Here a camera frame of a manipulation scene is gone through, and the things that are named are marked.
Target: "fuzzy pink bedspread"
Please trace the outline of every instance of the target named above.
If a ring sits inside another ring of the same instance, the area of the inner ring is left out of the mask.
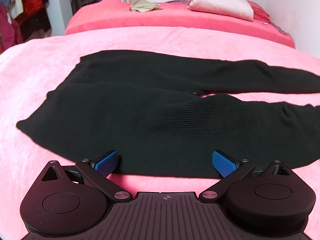
[[[178,56],[222,60],[258,59],[269,65],[305,69],[320,75],[320,59],[287,46],[250,36],[184,27],[126,27],[94,30],[31,40],[0,55],[0,237],[19,240],[26,233],[20,218],[21,200],[45,164],[71,162],[39,147],[15,128],[44,101],[79,62],[79,57],[106,49],[135,49]],[[242,100],[287,101],[320,105],[320,94],[249,93]],[[320,196],[320,161],[295,172]],[[137,191],[196,191],[215,179],[156,178],[110,175],[121,187]],[[310,215],[306,233],[320,239],[320,202]]]
[[[70,19],[66,34],[115,27],[181,26],[245,34],[295,48],[290,35],[260,20],[250,22],[225,15],[190,11],[184,3],[160,3],[162,10],[144,13],[130,11],[130,5],[120,0],[102,0],[84,6]]]

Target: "triangular cutout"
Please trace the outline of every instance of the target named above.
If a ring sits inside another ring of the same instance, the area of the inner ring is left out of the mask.
[[[284,175],[288,176],[290,175],[282,166],[276,165],[272,170],[273,175]]]
[[[56,180],[56,179],[60,179],[60,176],[56,170],[56,167],[52,166],[47,170],[47,172],[42,178],[42,181],[50,181],[50,180]]]

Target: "magenta garment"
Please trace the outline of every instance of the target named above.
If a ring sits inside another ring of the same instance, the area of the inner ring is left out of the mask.
[[[10,17],[8,22],[7,10],[0,3],[0,33],[2,35],[2,45],[4,50],[22,43],[22,35],[18,23]]]

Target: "pillowcase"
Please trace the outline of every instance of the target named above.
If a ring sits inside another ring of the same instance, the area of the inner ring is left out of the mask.
[[[189,0],[187,8],[253,21],[253,9],[247,0]]]

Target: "metal screw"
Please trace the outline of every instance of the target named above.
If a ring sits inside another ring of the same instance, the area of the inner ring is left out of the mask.
[[[126,191],[118,191],[115,193],[115,198],[117,199],[126,199],[130,196],[130,194]]]
[[[216,198],[218,196],[218,194],[216,192],[214,192],[214,191],[205,191],[205,192],[202,193],[202,196],[204,198],[212,199],[212,198]]]

